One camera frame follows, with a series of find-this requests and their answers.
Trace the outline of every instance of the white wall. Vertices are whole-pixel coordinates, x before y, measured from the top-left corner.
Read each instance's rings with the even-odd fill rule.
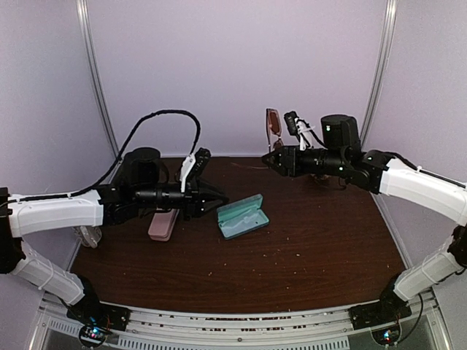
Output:
[[[11,193],[77,190],[112,160],[88,75],[73,0],[0,1],[0,186]],[[65,266],[71,230],[26,240]],[[0,349],[22,350],[41,293],[0,276]]]
[[[200,145],[216,155],[264,154],[266,107],[282,114],[295,109],[317,126],[333,113],[354,115],[361,124],[385,4],[89,1],[117,140],[122,144],[138,118],[162,108],[197,115]],[[165,156],[186,155],[193,133],[189,120],[165,117],[148,122],[130,149],[145,145]]]
[[[453,179],[467,181],[467,2],[400,1],[393,49],[366,149],[400,152]],[[454,224],[412,203],[385,198],[412,262]],[[467,274],[436,288],[457,350],[467,343]]]

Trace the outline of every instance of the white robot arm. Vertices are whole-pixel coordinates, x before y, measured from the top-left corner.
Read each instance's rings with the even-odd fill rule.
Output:
[[[84,276],[64,271],[22,238],[43,230],[78,228],[82,238],[96,246],[99,227],[124,223],[138,217],[140,210],[181,209],[184,218],[190,219],[228,201],[222,191],[199,177],[210,159],[209,150],[201,148],[186,158],[180,182],[168,182],[160,156],[156,149],[135,149],[123,158],[109,184],[90,190],[26,197],[0,188],[0,273],[19,276],[58,296],[85,325],[111,323],[114,329],[124,329],[121,319],[128,319],[128,309],[101,304]],[[160,172],[165,173],[164,181],[159,179]]]
[[[299,118],[285,115],[287,128]],[[455,232],[433,254],[390,281],[372,309],[350,312],[354,328],[394,320],[408,300],[467,267],[467,191],[464,183],[416,167],[392,152],[362,152],[354,117],[335,114],[321,119],[324,148],[283,146],[263,156],[263,162],[283,176],[331,175],[374,194],[406,199],[437,211],[458,224]]]

